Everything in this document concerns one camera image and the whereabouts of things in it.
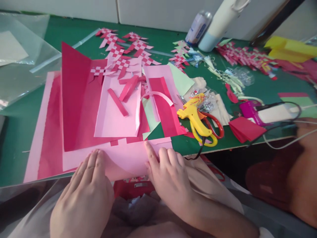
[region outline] hand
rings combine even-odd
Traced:
[[[149,157],[145,165],[157,194],[172,212],[184,217],[196,193],[190,186],[183,157],[173,149],[160,148],[158,159],[148,141],[145,141],[145,147]]]
[[[100,238],[114,201],[105,156],[96,149],[77,168],[53,209],[51,238]]]
[[[317,119],[314,119],[314,118],[300,118],[298,120],[317,123]],[[296,122],[296,125],[298,127],[297,137],[303,136],[307,134],[308,132],[311,132],[317,129],[317,124],[312,124],[312,123]],[[299,140],[299,143],[305,149],[317,150],[315,145],[316,140],[317,140],[317,132],[314,132],[308,136],[305,136],[303,139]]]

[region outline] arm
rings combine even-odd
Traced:
[[[157,157],[152,146],[148,142],[145,145],[150,180],[179,218],[217,238],[259,237],[259,229],[243,215],[191,189],[184,159],[179,153],[161,148]]]

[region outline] glue gun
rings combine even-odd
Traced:
[[[204,94],[200,93],[184,104],[184,110],[179,109],[177,115],[181,119],[188,118],[198,134],[204,137],[212,135],[212,130],[205,127],[198,116],[198,106],[204,101]]]

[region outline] white wall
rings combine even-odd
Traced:
[[[226,37],[250,40],[285,0],[252,0]],[[222,0],[118,0],[120,23],[187,32],[196,14],[214,15]]]
[[[116,0],[0,0],[0,9],[118,22]]]
[[[317,35],[317,0],[305,0],[273,35],[299,41]]]

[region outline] red scissors handle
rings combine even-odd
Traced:
[[[213,115],[207,113],[207,112],[202,112],[202,111],[200,111],[200,113],[203,114],[203,115],[206,116],[206,117],[211,118],[213,121],[215,121],[215,123],[217,124],[217,126],[218,126],[218,128],[219,128],[220,135],[217,135],[217,134],[216,134],[214,128],[211,126],[211,124],[210,124],[210,122],[207,120],[207,118],[203,118],[204,122],[207,124],[208,128],[209,128],[210,130],[212,130],[212,133],[215,135],[215,137],[216,137],[217,139],[223,138],[224,135],[225,135],[225,131],[224,131],[223,126],[222,126],[222,125],[220,124],[220,122],[218,121],[218,119],[217,119],[216,117],[214,117]]]

